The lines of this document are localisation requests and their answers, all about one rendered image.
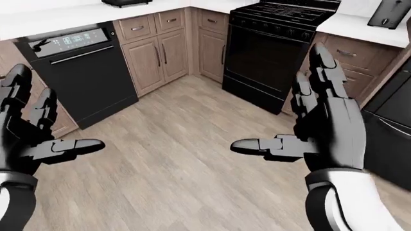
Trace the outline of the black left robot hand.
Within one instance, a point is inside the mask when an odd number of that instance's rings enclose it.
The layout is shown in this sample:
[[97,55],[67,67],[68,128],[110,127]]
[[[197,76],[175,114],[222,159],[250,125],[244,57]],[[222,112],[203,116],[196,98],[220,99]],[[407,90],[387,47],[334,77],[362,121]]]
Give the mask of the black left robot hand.
[[51,127],[57,120],[57,94],[45,88],[32,105],[28,120],[22,110],[31,96],[32,72],[15,65],[0,80],[0,171],[34,175],[41,164],[52,165],[102,150],[96,139],[56,139]]

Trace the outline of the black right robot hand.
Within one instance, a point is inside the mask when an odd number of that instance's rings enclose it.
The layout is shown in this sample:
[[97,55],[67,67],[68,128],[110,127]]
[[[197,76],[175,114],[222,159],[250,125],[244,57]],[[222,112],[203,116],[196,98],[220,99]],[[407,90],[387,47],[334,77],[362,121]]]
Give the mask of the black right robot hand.
[[230,150],[262,156],[266,161],[304,159],[311,172],[363,169],[365,125],[358,103],[344,88],[347,78],[340,63],[320,42],[311,47],[309,62],[311,74],[299,73],[293,81],[294,134],[237,140]]

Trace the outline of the black gas stove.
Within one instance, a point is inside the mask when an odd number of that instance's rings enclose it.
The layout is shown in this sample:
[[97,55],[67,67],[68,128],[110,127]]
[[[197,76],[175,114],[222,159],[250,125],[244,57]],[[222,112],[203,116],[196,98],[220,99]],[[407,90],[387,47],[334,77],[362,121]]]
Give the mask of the black gas stove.
[[259,0],[231,10],[222,89],[275,115],[341,0]]

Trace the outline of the wooden drawer base cabinet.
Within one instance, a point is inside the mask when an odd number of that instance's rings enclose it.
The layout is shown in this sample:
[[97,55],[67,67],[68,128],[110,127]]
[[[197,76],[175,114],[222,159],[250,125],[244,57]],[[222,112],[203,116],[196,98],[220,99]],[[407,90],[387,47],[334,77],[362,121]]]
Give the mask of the wooden drawer base cabinet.
[[364,107],[375,93],[411,56],[411,43],[405,48],[387,46],[318,32],[313,43],[325,45],[347,77],[347,95]]

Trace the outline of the black dishwasher with display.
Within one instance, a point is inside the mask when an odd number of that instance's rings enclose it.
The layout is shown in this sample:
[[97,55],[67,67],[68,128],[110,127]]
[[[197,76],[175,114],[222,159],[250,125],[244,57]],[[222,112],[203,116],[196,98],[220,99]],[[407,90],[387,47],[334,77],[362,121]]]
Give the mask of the black dishwasher with display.
[[139,101],[110,21],[14,44],[82,130]]

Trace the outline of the black countertop coffee machine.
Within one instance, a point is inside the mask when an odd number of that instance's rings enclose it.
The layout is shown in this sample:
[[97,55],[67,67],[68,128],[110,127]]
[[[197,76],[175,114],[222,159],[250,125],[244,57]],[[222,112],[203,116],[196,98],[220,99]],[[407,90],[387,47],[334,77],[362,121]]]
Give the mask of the black countertop coffee machine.
[[411,0],[381,0],[367,25],[394,30],[410,9]]

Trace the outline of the white kitchen countertop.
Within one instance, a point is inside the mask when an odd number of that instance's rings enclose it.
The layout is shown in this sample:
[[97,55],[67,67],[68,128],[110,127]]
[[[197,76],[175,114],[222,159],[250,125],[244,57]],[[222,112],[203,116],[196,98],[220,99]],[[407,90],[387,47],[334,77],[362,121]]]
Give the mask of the white kitchen countertop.
[[[100,0],[0,0],[0,41],[115,21],[185,7],[229,13],[257,0],[153,0],[117,8]],[[394,30],[368,26],[381,0],[342,0],[336,14],[317,27],[318,32],[395,47],[410,43],[407,20]]]

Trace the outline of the wooden narrow corner cabinet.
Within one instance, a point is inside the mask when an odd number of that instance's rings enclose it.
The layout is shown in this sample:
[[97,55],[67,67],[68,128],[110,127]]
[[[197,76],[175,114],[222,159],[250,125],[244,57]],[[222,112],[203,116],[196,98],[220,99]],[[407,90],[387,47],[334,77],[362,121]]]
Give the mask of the wooden narrow corner cabinet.
[[216,82],[223,82],[229,15],[192,7],[193,67]]

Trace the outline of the wooden two-door base cabinet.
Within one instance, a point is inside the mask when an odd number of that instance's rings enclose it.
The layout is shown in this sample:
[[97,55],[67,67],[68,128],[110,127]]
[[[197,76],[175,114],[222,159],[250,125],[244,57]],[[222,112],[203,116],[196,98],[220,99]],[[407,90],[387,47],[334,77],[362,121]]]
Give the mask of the wooden two-door base cabinet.
[[113,21],[137,95],[189,74],[186,9]]

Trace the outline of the black toaster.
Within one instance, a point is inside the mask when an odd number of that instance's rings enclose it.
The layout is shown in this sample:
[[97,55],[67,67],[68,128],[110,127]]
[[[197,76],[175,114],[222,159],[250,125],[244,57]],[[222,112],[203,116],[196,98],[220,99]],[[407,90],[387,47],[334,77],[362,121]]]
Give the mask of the black toaster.
[[102,3],[107,5],[111,5],[113,7],[128,7],[132,5],[139,5],[139,4],[149,4],[153,0],[101,0]]

